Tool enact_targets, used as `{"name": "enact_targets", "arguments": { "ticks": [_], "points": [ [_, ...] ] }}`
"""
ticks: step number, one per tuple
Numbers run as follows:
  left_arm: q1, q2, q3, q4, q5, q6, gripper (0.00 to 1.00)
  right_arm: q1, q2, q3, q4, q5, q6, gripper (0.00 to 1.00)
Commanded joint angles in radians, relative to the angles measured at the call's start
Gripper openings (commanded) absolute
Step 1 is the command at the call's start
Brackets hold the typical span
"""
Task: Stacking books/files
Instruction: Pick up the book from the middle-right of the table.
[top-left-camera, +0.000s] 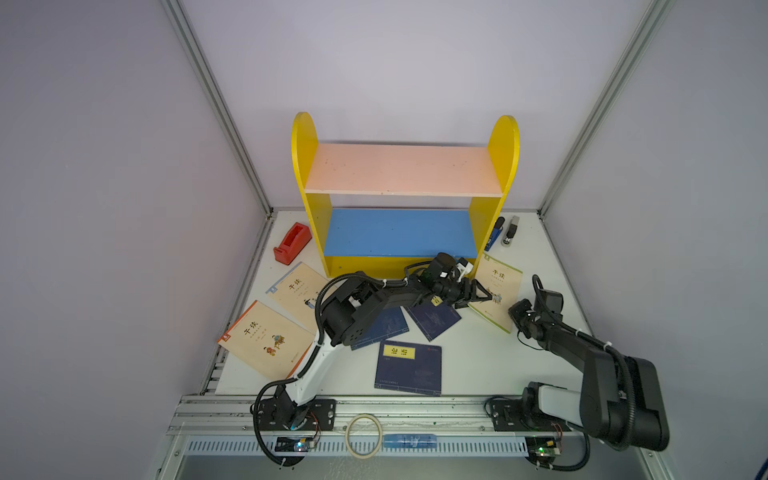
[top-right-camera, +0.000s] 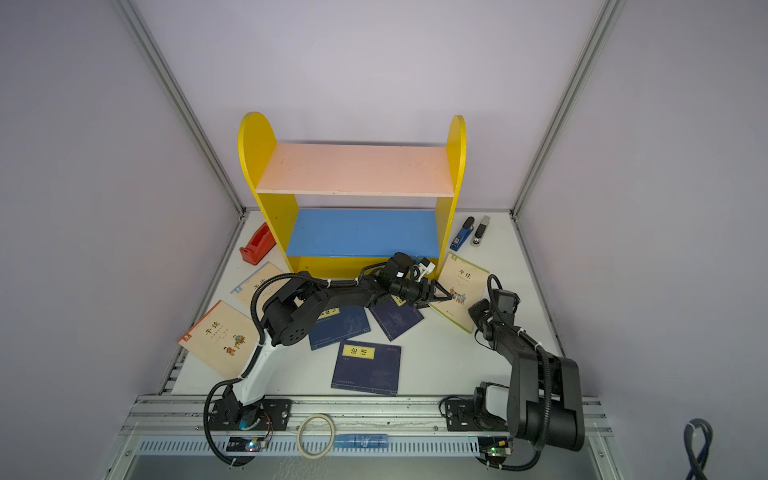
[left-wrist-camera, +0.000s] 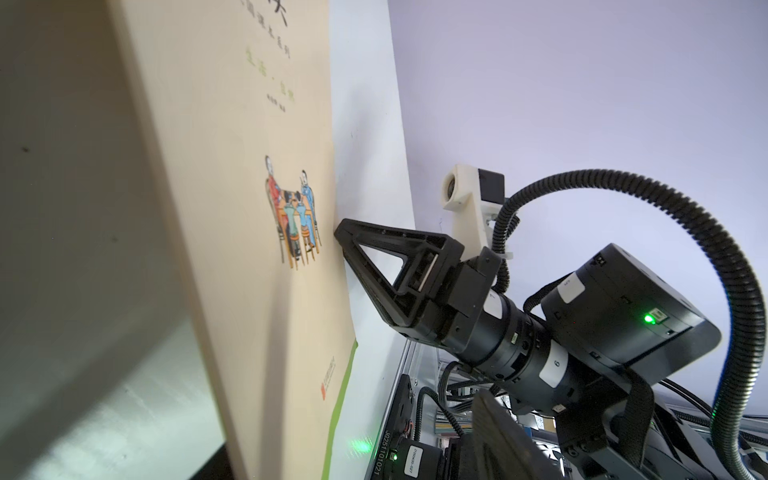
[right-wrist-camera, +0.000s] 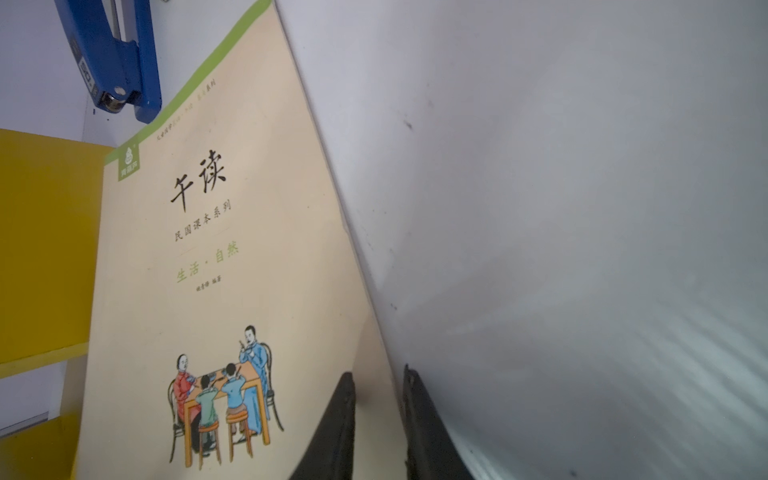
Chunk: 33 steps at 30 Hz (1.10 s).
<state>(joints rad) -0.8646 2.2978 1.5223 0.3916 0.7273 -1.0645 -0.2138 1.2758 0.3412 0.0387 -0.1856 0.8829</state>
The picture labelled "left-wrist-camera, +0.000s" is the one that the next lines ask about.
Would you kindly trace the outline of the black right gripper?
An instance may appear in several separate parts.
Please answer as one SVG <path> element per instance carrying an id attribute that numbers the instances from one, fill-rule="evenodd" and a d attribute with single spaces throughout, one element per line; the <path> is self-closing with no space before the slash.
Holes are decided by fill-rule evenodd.
<path id="1" fill-rule="evenodd" d="M 490 248 L 462 261 L 464 245 L 446 234 L 349 218 L 334 236 L 380 316 L 398 333 L 460 360 L 486 360 L 500 343 L 501 316 L 485 311 L 501 264 Z"/>

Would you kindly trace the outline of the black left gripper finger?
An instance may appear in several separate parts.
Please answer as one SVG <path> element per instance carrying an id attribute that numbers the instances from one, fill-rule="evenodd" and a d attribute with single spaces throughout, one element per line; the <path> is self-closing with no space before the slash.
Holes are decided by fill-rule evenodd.
<path id="1" fill-rule="evenodd" d="M 562 479 L 562 474 L 489 390 L 472 402 L 473 450 L 479 479 Z"/>

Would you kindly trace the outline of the green-edged beige reading book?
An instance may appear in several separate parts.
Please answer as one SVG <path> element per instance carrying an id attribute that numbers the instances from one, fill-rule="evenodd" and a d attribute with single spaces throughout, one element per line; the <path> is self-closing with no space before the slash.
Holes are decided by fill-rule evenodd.
<path id="1" fill-rule="evenodd" d="M 329 5 L 112 1 L 239 479 L 325 479 L 356 339 Z"/>

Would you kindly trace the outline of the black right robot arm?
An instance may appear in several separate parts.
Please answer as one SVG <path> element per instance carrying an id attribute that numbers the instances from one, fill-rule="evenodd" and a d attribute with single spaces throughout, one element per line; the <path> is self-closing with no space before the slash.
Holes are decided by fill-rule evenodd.
<path id="1" fill-rule="evenodd" d="M 345 219 L 343 256 L 401 335 L 455 356 L 516 413 L 556 420 L 586 479 L 723 479 L 713 449 L 653 388 L 719 343 L 676 290 L 608 245 L 545 294 L 541 316 L 492 289 L 501 259 L 443 235 Z"/>

